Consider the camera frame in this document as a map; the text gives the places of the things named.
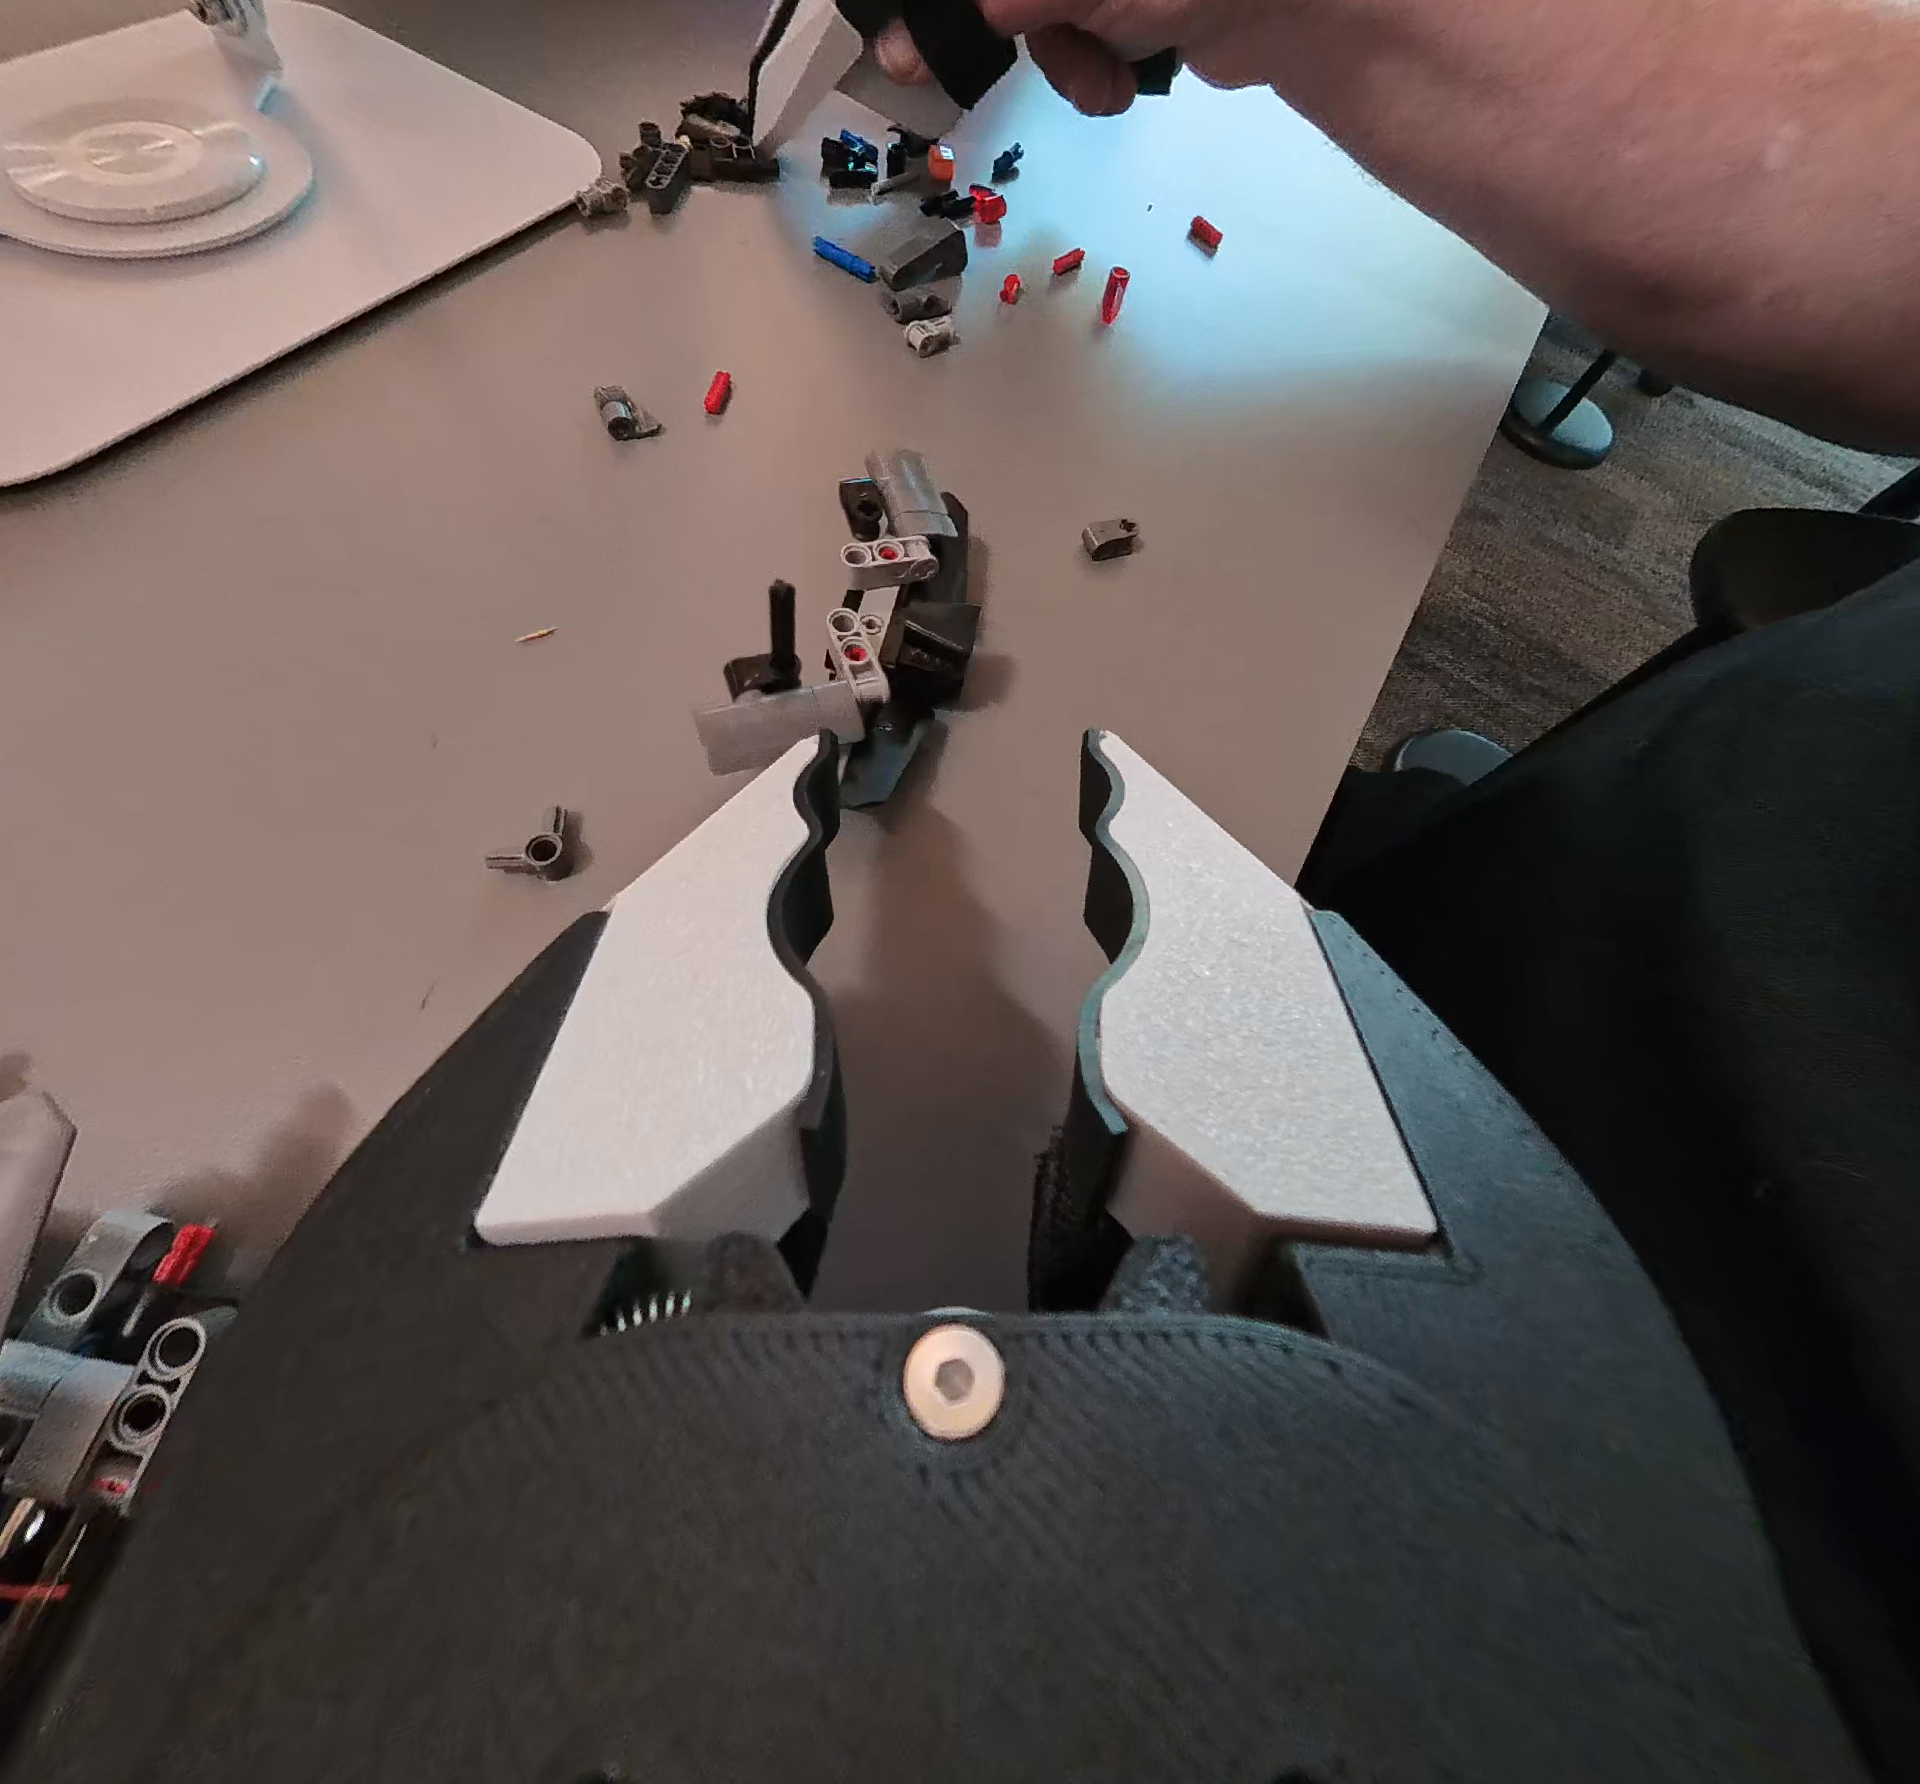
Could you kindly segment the lego pieces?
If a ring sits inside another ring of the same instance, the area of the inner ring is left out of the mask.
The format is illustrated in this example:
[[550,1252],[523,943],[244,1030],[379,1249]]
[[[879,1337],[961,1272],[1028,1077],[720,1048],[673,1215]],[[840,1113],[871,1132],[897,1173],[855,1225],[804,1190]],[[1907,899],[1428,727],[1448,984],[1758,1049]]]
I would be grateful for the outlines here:
[[[956,186],[951,143],[895,128],[879,146],[855,131],[838,131],[818,146],[822,181],[835,198],[885,201],[921,192],[921,226],[882,259],[871,259],[828,234],[812,253],[835,273],[871,284],[885,315],[917,359],[933,359],[956,344],[956,284],[971,264],[971,238],[998,234],[1004,223],[1004,181],[1015,180],[1023,146],[995,155],[990,180]],[[618,152],[618,172],[575,192],[582,218],[611,218],[632,207],[670,215],[689,186],[777,186],[783,160],[749,138],[749,108],[729,93],[698,93],[682,105],[677,133],[643,118],[638,146]]]

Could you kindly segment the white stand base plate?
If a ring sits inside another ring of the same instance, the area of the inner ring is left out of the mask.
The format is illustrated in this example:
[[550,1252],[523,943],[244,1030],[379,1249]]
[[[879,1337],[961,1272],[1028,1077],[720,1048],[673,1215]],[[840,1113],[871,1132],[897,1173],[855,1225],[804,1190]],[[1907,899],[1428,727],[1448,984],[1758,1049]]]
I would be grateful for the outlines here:
[[4,238],[4,486],[58,475],[211,390],[575,207],[587,138],[350,23],[269,0],[266,97],[190,11],[4,62],[4,128],[113,97],[225,99],[317,169],[281,226],[179,259]]

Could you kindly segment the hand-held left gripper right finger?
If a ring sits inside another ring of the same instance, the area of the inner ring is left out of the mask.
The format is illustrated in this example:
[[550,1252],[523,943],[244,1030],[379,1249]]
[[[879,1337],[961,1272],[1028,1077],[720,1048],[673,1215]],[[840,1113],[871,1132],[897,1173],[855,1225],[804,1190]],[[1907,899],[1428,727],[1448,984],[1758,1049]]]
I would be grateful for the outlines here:
[[1088,730],[1070,1190],[1200,1249],[1428,1249],[1436,1215],[1310,904],[1116,730]]

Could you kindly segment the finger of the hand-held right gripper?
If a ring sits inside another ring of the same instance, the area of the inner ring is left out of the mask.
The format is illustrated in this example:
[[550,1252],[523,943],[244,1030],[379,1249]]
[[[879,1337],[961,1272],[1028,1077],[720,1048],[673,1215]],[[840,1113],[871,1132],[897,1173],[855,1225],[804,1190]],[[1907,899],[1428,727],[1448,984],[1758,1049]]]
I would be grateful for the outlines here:
[[942,88],[895,82],[871,42],[882,23],[854,23],[846,0],[775,0],[749,62],[749,115],[755,146],[784,146],[832,97],[879,113],[921,138],[942,138]]

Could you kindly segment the grey rounded floor object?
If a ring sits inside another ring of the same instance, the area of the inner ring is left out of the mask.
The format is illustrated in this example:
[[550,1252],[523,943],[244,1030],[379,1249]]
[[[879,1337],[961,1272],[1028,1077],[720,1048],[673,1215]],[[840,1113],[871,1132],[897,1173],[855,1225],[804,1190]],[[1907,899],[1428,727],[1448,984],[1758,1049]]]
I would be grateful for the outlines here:
[[1464,727],[1428,727],[1422,735],[1392,746],[1384,772],[1392,773],[1422,773],[1448,778],[1455,784],[1474,784],[1513,762],[1513,747],[1500,740],[1464,730]]

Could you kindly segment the grey round floor base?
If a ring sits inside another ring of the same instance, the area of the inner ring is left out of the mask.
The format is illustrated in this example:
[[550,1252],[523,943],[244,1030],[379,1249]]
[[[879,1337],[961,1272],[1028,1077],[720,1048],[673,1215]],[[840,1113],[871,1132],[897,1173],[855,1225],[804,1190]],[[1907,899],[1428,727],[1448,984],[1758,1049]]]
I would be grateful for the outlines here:
[[1592,387],[1615,362],[1618,352],[1597,352],[1570,382],[1521,378],[1500,416],[1500,436],[1545,465],[1597,469],[1615,448],[1615,427],[1592,403]]

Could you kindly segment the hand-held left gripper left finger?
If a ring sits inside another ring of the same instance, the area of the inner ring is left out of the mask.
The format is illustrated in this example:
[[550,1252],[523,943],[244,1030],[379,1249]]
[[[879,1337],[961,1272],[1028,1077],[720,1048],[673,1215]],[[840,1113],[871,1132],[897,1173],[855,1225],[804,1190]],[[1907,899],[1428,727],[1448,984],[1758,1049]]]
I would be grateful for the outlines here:
[[812,974],[838,773],[835,735],[798,740],[611,900],[474,1215],[479,1240],[822,1240],[846,1185]]

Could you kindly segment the grey lego axle connector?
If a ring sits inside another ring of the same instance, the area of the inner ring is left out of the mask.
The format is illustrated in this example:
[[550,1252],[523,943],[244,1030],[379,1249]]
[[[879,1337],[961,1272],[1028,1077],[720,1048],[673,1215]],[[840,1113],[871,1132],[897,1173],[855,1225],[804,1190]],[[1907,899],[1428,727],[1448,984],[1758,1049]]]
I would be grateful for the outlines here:
[[517,879],[565,882],[577,873],[577,858],[577,819],[565,804],[554,804],[529,839],[484,854],[484,868]]

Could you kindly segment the person's right forearm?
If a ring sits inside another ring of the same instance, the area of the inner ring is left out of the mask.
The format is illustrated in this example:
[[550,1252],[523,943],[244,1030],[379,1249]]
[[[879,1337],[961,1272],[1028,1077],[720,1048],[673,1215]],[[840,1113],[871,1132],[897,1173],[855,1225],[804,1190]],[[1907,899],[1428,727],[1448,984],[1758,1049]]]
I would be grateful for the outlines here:
[[1916,0],[1279,0],[1273,88],[1632,359],[1916,454]]

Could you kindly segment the tray of sorted parts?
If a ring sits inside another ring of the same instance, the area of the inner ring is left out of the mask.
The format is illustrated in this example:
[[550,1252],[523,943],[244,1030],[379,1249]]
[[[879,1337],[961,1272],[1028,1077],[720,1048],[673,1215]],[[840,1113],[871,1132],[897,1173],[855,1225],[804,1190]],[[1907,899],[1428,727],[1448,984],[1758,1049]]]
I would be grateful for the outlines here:
[[24,1298],[78,1130],[4,1098],[4,1692],[74,1610],[230,1305],[199,1283],[215,1221],[104,1211]]

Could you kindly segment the pale stand bracket with disc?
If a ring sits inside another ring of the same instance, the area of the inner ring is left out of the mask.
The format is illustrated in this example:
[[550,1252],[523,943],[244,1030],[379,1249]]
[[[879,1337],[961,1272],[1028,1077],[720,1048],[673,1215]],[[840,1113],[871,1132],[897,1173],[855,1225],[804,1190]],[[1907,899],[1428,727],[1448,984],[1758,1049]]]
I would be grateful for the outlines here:
[[113,97],[4,128],[4,238],[58,257],[179,259],[303,207],[306,143],[225,99]]

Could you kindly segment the grey black lego assembly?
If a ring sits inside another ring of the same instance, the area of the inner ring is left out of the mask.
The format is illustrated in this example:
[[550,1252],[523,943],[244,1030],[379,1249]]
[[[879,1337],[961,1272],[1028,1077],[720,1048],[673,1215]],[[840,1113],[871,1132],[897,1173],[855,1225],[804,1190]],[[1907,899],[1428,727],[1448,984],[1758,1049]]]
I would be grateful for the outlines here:
[[980,647],[971,513],[917,448],[871,452],[838,483],[840,601],[808,635],[798,585],[766,589],[766,640],[727,660],[727,700],[698,712],[714,773],[762,772],[798,740],[838,740],[850,808],[885,804],[940,716],[961,702]]

